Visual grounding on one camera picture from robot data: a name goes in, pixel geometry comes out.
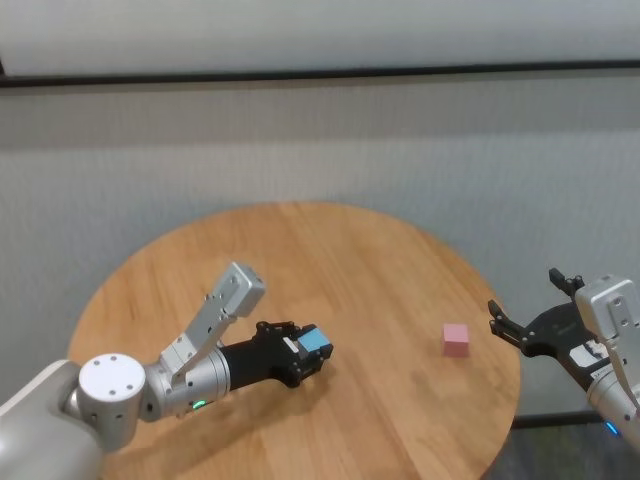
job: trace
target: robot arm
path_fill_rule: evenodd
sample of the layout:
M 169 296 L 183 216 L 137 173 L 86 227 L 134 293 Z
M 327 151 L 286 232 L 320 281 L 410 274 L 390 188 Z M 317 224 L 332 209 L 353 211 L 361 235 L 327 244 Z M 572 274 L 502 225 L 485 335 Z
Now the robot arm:
M 571 301 L 553 307 L 526 327 L 491 300 L 494 335 L 527 357 L 555 358 L 585 390 L 589 403 L 640 450 L 640 297 L 631 280 L 605 275 L 585 285 L 581 277 L 549 271 Z
M 294 388 L 320 371 L 333 345 L 315 325 L 259 322 L 250 340 L 223 345 L 222 334 L 248 316 L 264 294 L 249 267 L 233 263 L 187 329 L 141 365 L 120 353 L 100 355 L 82 368 L 70 361 L 47 367 L 0 407 L 0 478 L 94 480 L 103 452 L 126 446 L 138 419 L 181 417 L 229 391 L 276 379 Z M 64 442 L 59 454 L 30 461 L 34 444 Z M 51 445 L 42 451 L 55 450 Z

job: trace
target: wooden tabletop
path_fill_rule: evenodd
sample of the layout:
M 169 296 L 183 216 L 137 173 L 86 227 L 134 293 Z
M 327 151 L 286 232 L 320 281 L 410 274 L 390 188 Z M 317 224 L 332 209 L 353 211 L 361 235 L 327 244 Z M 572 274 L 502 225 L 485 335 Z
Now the wooden tabletop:
M 393 217 L 335 204 L 269 204 L 204 218 L 129 258 L 96 292 L 70 346 L 83 363 L 147 363 L 182 331 L 231 261 L 267 293 L 259 320 L 316 323 L 335 350 L 296 389 L 233 392 L 182 420 L 140 422 L 108 458 L 116 479 L 478 479 L 509 431 L 516 349 L 489 331 L 487 283 L 442 242 Z M 441 354 L 443 323 L 466 323 L 469 358 Z

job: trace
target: metal cylinder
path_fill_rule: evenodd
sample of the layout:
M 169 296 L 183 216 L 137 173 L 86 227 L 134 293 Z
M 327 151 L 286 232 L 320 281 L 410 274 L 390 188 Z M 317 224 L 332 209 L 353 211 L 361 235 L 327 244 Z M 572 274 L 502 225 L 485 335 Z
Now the metal cylinder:
M 122 448 L 135 435 L 145 381 L 142 365 L 120 353 L 92 358 L 80 370 L 78 409 L 106 451 Z
M 587 390 L 587 398 L 598 413 L 640 451 L 640 418 L 613 369 L 594 380 Z
M 182 381 L 171 384 L 171 376 L 158 362 L 145 367 L 145 389 L 140 418 L 153 422 L 168 415 L 184 415 L 214 402 L 229 392 L 229 366 L 214 349 L 189 370 Z

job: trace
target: blue led light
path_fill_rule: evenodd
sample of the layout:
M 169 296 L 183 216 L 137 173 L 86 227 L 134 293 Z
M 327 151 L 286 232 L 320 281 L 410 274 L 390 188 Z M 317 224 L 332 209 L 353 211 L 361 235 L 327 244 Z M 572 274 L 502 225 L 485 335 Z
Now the blue led light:
M 616 437 L 620 435 L 620 432 L 616 428 L 616 426 L 611 422 L 604 422 L 605 426 L 609 429 L 611 433 L 613 433 Z

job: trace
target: pink cube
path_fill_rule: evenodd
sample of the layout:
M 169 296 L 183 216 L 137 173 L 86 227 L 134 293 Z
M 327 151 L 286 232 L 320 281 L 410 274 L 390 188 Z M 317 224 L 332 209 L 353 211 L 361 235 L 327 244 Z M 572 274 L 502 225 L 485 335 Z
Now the pink cube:
M 469 329 L 464 323 L 445 323 L 442 327 L 442 354 L 445 357 L 469 356 Z

